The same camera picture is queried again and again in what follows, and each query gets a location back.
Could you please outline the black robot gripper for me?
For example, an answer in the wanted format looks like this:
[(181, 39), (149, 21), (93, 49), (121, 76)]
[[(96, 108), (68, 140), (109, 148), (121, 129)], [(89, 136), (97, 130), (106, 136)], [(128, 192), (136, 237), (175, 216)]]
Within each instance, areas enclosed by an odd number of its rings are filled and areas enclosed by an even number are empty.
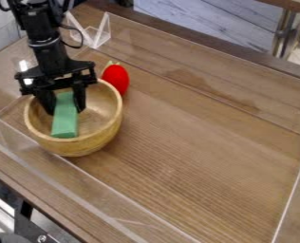
[(61, 38), (48, 43), (30, 40), (29, 47), (34, 51), (38, 65), (14, 75), (21, 94), (37, 94), (46, 113), (54, 115), (57, 95), (53, 90), (73, 86), (77, 111), (82, 112), (86, 109), (86, 87), (97, 83), (96, 63), (72, 59)]

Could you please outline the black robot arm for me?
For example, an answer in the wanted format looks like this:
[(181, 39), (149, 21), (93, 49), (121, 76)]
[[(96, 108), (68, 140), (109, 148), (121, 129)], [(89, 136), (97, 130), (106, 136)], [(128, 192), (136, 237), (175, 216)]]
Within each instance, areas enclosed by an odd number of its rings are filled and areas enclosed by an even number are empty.
[(34, 95), (49, 115), (56, 113), (56, 91), (70, 88), (77, 112), (88, 107), (88, 87), (97, 83), (94, 71), (96, 62), (73, 60), (65, 47), (70, 45), (62, 38), (60, 28), (77, 30), (64, 24), (65, 12), (69, 10), (69, 0), (61, 4), (58, 0), (0, 0), (0, 10), (10, 11), (22, 30), (29, 37), (29, 47), (34, 51), (38, 65), (25, 71), (18, 71), (14, 78), (20, 82), (22, 95)]

